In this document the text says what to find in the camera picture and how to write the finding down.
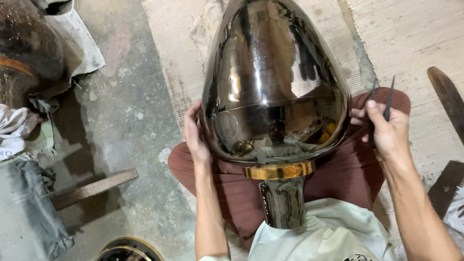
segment tweezers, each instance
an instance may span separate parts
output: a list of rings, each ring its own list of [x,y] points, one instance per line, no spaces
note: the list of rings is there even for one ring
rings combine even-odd
[[[388,94],[387,104],[385,106],[385,111],[383,112],[383,118],[386,121],[390,120],[390,108],[392,107],[392,102],[393,102],[394,86],[395,86],[395,76],[393,76],[392,87],[390,87],[390,93]],[[374,78],[374,85],[372,86],[371,100],[375,100],[375,78]],[[374,123],[372,121],[369,121],[369,145],[373,148],[375,148],[374,132],[375,132]]]

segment maroon trousers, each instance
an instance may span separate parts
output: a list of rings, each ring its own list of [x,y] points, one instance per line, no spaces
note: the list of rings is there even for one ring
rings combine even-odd
[[[386,103],[389,91],[389,88],[378,88],[375,100]],[[352,107],[361,109],[369,97],[370,92],[354,97]],[[406,94],[395,90],[392,107],[409,115],[411,102]],[[316,160],[316,171],[306,176],[305,202],[331,197],[372,209],[384,176],[373,149],[361,141],[366,133],[367,126],[351,125],[345,141]],[[264,221],[264,212],[258,189],[262,181],[244,177],[242,166],[246,165],[214,159],[213,176],[222,216],[249,248],[254,233]],[[196,195],[193,160],[185,143],[173,148],[168,158],[168,167],[174,177]]]

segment stained floor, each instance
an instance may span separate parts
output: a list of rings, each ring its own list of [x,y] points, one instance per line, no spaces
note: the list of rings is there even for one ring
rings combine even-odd
[[[136,168],[128,184],[61,211],[76,245],[58,260],[91,261],[104,245],[135,236],[165,260],[194,259],[194,216],[166,160],[181,135],[140,0],[77,0],[107,66],[59,96],[54,161],[67,190]]]

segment beige mat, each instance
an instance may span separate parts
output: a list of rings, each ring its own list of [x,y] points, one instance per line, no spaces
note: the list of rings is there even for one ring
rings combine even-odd
[[[419,173],[437,174],[448,161],[463,161],[464,146],[426,70],[438,67],[464,95],[464,1],[347,2],[380,85],[396,75],[395,88],[411,99],[410,140]]]
[[[365,84],[353,49],[350,30],[343,21],[337,0],[296,0],[340,65],[353,95],[364,92]],[[189,34],[194,18],[201,16],[204,0],[144,0],[153,40],[160,57],[166,85],[180,130],[183,114],[203,92],[200,53]]]

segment brass rim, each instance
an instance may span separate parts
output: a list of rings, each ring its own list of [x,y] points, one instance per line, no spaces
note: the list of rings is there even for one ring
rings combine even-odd
[[[305,176],[316,170],[314,161],[303,161],[285,164],[270,164],[243,167],[245,177],[259,180],[274,180]]]
[[[160,252],[158,252],[158,250],[156,250],[156,248],[154,246],[150,245],[145,240],[142,240],[142,239],[136,238],[136,237],[132,237],[132,236],[124,236],[124,237],[120,237],[118,239],[132,239],[134,241],[139,241],[140,243],[144,244],[149,249],[151,249],[160,258],[161,261],[164,261],[164,258],[161,256]]]
[[[150,250],[152,250],[157,256],[158,258],[161,260],[161,261],[164,261],[164,258],[161,256],[160,252],[158,252],[158,250],[156,250],[151,244],[147,243],[146,241],[142,240],[142,239],[139,239],[139,238],[136,238],[136,237],[131,237],[131,236],[124,236],[124,237],[119,237],[119,238],[116,238],[115,240],[111,241],[111,242],[115,242],[115,241],[119,241],[119,240],[134,240],[136,242],[139,242],[139,243],[142,243],[143,245],[145,245],[146,247],[148,247]],[[98,254],[98,257],[95,259],[95,261],[98,261],[98,259],[100,257],[103,256],[104,253],[110,251],[110,250],[113,250],[113,249],[118,249],[118,248],[124,248],[124,249],[129,249],[131,251],[134,251],[136,252],[137,254],[141,255],[143,258],[145,258],[146,260],[148,261],[152,261],[145,253],[143,253],[141,250],[139,249],[136,249],[136,248],[133,248],[133,247],[129,247],[129,246],[124,246],[124,245],[121,245],[121,246],[114,246],[114,247],[109,247],[109,248],[106,248],[104,250],[102,250],[99,254]]]

